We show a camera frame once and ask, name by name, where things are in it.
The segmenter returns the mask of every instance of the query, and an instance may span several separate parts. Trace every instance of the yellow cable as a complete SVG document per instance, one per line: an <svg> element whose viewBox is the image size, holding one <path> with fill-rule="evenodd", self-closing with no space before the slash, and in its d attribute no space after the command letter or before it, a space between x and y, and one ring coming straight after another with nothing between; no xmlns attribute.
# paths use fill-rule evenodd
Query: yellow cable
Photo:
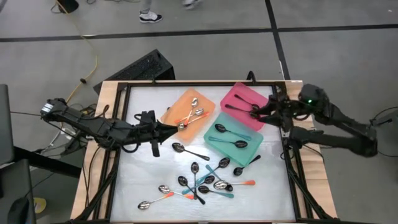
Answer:
<svg viewBox="0 0 398 224"><path fill-rule="evenodd" d="M69 15L69 12L65 10L65 8L58 2L58 0L55 0L55 2L57 3L58 7L61 7L61 9L65 12L66 15L68 15L69 19L72 21L73 25L76 27L76 30L79 33L79 36L85 40L87 42L88 45L90 45L92 51L95 54L95 66L94 69L92 69L92 71L84 78L86 81L88 81L94 74L95 70L97 69L98 66L98 54L96 53L96 50L94 48L94 46L91 44L90 41L88 41L80 32L79 27L77 26L76 22L73 20L72 16ZM82 82L79 83L79 85L77 85L75 87L75 89L70 93L69 97L67 98L67 103L71 100L71 98L74 96L74 94L76 93L77 89L79 89L79 87L81 86Z"/></svg>

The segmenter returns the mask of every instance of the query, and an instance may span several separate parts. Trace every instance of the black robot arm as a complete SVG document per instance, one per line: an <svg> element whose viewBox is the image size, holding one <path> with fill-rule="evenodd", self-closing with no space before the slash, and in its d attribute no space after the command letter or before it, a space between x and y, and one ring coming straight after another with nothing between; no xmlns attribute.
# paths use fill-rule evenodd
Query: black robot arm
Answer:
<svg viewBox="0 0 398 224"><path fill-rule="evenodd" d="M344 115L340 109L329 102L325 91L306 84L298 95L298 100L290 100L287 95L269 96L268 103L255 111L266 115L258 120L281 127L289 133L289 141L295 141L298 147L306 143L316 143L331 147L341 147L353 153L371 157L377 154L376 130L370 124L361 124ZM324 125L333 125L353 135L351 138L324 134L323 131L310 131L294 126L293 120L305 120L311 114Z"/></svg>
<svg viewBox="0 0 398 224"><path fill-rule="evenodd" d="M41 117L46 122L64 122L85 134L92 136L104 149L117 150L120 147L129 153L135 152L142 142L152 144L152 153L159 157L158 143L164 142L175 134L178 129L175 126L162 124L155 119L155 112L142 112L134 117L140 122L131 125L119 119L107 119L103 115L109 106L107 105L100 116L91 117L82 112L68 107L64 99L56 98L48 100L40 110ZM125 145L136 144L135 150L129 151Z"/></svg>

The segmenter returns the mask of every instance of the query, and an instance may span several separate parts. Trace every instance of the teal plastic tray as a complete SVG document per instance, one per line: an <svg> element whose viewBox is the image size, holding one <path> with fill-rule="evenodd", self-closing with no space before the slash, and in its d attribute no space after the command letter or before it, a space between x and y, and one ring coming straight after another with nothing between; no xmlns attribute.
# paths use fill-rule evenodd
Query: teal plastic tray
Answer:
<svg viewBox="0 0 398 224"><path fill-rule="evenodd" d="M250 136L251 140L245 140L230 132L221 133L216 130L215 124L222 124L229 131ZM237 148L231 143L210 141L209 136L230 142L243 140L248 143L248 146L246 146L245 148ZM264 139L262 134L253 131L253 129L245 126L244 124L240 123L238 120L234 119L226 113L220 113L216 121L211 125L209 130L204 135L204 138L207 144L209 144L220 153L224 154L226 157L229 157L240 166L247 166L251 162L262 140Z"/></svg>

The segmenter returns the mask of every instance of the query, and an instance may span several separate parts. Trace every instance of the pink plastic tray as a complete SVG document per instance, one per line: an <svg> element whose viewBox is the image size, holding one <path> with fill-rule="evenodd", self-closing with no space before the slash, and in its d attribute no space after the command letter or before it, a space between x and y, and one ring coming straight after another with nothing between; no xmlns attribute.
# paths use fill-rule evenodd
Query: pink plastic tray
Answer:
<svg viewBox="0 0 398 224"><path fill-rule="evenodd" d="M235 94L238 94L247 102L255 103L260 107L265 106L268 102L268 99L258 94L256 91L250 89L243 83L235 83L234 87L232 87L232 89L225 95L225 97L223 98L223 100L221 100L220 103L222 111L234 117L235 119L242 122L246 126L252 128L253 130L255 131L260 130L263 127L264 123L258 122L256 119L251 118L249 113L238 110L232 110L225 107L226 104L229 104L237 108L241 108L243 110L247 111L252 110L250 104L245 103L244 101L236 98L234 96Z"/></svg>

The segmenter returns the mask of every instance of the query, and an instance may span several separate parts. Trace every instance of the wooden table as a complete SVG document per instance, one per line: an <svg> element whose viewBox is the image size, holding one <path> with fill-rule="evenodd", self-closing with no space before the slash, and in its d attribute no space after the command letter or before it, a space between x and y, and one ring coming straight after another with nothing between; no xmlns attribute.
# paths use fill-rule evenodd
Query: wooden table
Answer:
<svg viewBox="0 0 398 224"><path fill-rule="evenodd" d="M226 80L208 80L208 81L200 80L200 82L225 82L225 81ZM102 112L101 108L104 108L106 105L109 105L109 110L105 113L105 116L107 118L112 117L112 112L114 109L113 106L114 106L114 102L116 99L117 86L118 86L119 82L126 83L126 81L105 81L105 82L103 82L101 93L99 94L98 104L97 104L97 108L100 108L100 110L96 111L96 115L98 115ZM150 81L128 81L128 82L129 83L150 83ZM183 82L194 82L194 81L181 81L181 80L157 81L157 83L170 83L170 82L183 83ZM234 82L251 82L251 81L231 80L231 81L227 81L227 82L234 83ZM258 80L257 82L266 82L266 80ZM285 84L286 84L287 94L289 95L290 99L297 100L298 95L303 86L302 81L282 81L282 82L285 82ZM124 94L125 94L125 92L122 92L122 95L120 98L121 101L119 103L118 118L121 117L121 113L123 111ZM306 129L314 128L311 116L308 119L306 119L305 121L296 121L295 120L294 125L300 126L300 127L306 128ZM317 144L309 144L309 146L320 151L319 145L317 145ZM97 148L98 148L97 143L95 143L94 141L90 141L88 143L85 160L84 160L84 167L86 170L86 178L88 178L88 168L90 166L91 159L93 158L93 154L95 153ZM97 192L97 189L98 189L98 183L100 181L100 175L101 175L101 170L102 170L102 165L103 165L104 154L105 154L105 150L100 149L93 160L93 165L91 168L91 177L90 177L90 188L88 191L88 195L89 195L90 199L93 198L94 194ZM325 166L323 164L322 158L318 154L315 154L311 150L308 150L306 147L303 147L300 150L300 155L302 158L302 164L303 164L303 169L304 169L304 173L305 173L305 178L307 180L308 190L314 196L315 200L319 203L319 205L322 206L322 208L327 212L327 214L329 214L333 217L337 217L335 206L333 203L333 198L332 198L331 192L330 192L328 177L326 176L326 170L325 170ZM300 205L301 216L306 217L304 200L303 200L301 191L298 188L296 188L296 189L297 189L298 202ZM103 195L103 199L102 199L100 211L99 211L99 218L104 218L104 216L105 216L108 193L109 192L107 190ZM76 197L75 197L75 202L73 204L71 218L75 218L75 217L79 216L79 214L83 211L83 209L85 208L85 199L86 199L86 188L85 188L84 175L83 175L83 171L82 171L82 173L80 175L80 179L79 179L78 188L76 191Z"/></svg>

